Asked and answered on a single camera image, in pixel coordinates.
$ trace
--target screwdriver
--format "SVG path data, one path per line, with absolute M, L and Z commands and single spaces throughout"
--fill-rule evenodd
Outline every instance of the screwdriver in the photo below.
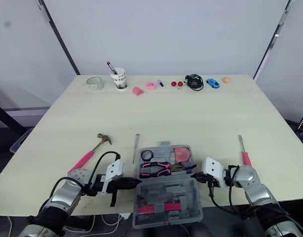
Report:
M 133 159 L 132 159 L 132 163 L 134 163 L 135 161 L 135 156 L 136 156 L 136 151 L 137 151 L 137 147 L 138 147 L 138 142 L 139 142 L 139 134 L 136 134 L 136 138 L 135 138 L 135 145 L 133 147 Z
M 244 164 L 245 164 L 245 165 L 248 165 L 248 166 L 252 166 L 252 165 L 251 165 L 251 162 L 250 162 L 250 158 L 249 158 L 248 152 L 246 152 L 246 150 L 245 150 L 244 142 L 243 142 L 243 140 L 242 140 L 242 136 L 239 135 L 238 137 L 239 137 L 239 141 L 240 141 L 241 144 L 242 144 L 242 149 L 243 149 L 243 151 L 241 152 L 241 154 L 242 154 L 242 159 L 244 160 Z

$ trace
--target tool kit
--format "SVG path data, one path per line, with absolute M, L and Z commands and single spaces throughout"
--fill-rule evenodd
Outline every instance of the tool kit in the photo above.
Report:
M 171 146 L 140 151 L 132 226 L 135 229 L 200 221 L 203 218 L 191 148 Z

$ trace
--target gray tool case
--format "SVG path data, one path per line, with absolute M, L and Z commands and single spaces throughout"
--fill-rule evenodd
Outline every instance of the gray tool case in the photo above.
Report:
M 194 169 L 172 172 L 168 176 L 143 179 L 139 177 L 140 173 L 154 173 L 161 170 L 159 167 L 142 168 L 142 164 L 149 162 L 175 164 L 175 148 L 177 147 L 185 147 L 190 151 L 189 161 L 180 164 L 185 167 L 193 166 L 195 163 L 191 148 L 187 145 L 170 146 L 170 142 L 161 142 L 159 147 L 141 149 L 137 156 L 139 158 L 137 176 L 142 182 L 136 186 L 132 218 L 132 226 L 135 229 L 191 223 L 203 219 L 197 181 L 191 178 L 191 175 L 195 173 Z M 150 161 L 143 161 L 141 158 L 141 154 L 146 150 L 153 153 Z

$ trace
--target hammer head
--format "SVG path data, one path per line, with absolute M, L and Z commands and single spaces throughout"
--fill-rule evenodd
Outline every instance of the hammer head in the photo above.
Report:
M 102 133 L 99 133 L 99 134 L 97 135 L 97 137 L 102 139 L 102 142 L 101 142 L 101 143 L 109 142 L 110 145 L 112 144 L 111 139 L 110 139 L 107 135 L 103 135 Z

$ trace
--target pliers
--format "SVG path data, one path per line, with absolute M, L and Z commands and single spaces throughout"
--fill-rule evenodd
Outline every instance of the pliers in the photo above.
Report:
M 159 177 L 162 175 L 168 176 L 171 175 L 171 172 L 180 172 L 187 169 L 193 169 L 196 165 L 191 167 L 185 167 L 182 164 L 173 164 L 171 165 L 169 162 L 149 162 L 141 165 L 141 168 L 148 168 L 148 167 L 162 167 L 163 169 L 159 170 L 155 173 L 140 173 L 139 177 L 143 178 L 151 178 L 151 177 Z

